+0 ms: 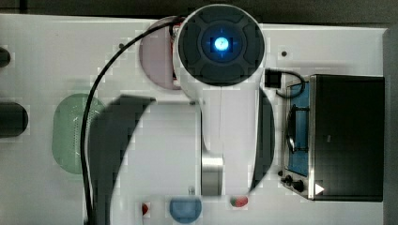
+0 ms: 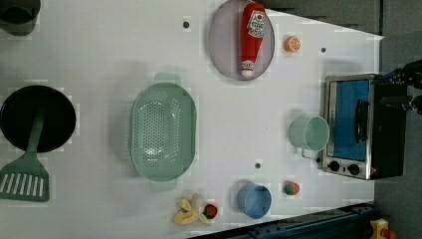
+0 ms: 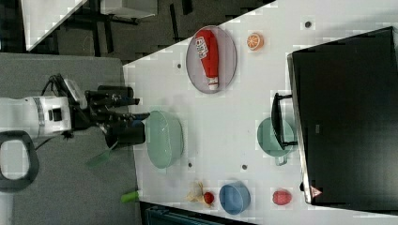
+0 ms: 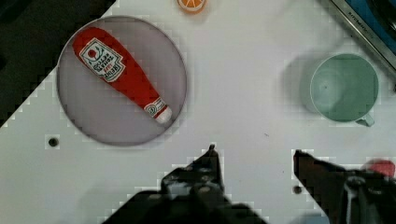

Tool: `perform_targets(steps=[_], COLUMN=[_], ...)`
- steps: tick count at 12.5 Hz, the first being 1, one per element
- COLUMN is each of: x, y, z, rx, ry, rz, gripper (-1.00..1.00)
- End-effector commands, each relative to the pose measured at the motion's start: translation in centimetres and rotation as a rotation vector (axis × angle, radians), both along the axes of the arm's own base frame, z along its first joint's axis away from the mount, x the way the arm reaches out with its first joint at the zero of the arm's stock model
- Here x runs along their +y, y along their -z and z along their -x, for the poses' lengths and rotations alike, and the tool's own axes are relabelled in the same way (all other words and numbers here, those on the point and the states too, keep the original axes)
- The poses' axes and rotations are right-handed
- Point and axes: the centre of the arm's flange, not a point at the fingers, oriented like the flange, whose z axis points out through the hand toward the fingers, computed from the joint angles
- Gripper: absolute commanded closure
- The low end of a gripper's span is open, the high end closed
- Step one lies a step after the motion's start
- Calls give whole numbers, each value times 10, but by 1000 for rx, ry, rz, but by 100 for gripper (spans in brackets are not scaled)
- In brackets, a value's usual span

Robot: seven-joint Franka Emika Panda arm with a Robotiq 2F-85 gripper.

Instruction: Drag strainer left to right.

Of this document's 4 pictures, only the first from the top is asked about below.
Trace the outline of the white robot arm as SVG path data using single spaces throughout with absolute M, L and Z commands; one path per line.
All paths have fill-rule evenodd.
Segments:
M 214 4 L 173 26 L 179 89 L 120 96 L 91 123 L 88 225 L 201 225 L 211 203 L 249 195 L 273 160 L 260 24 Z

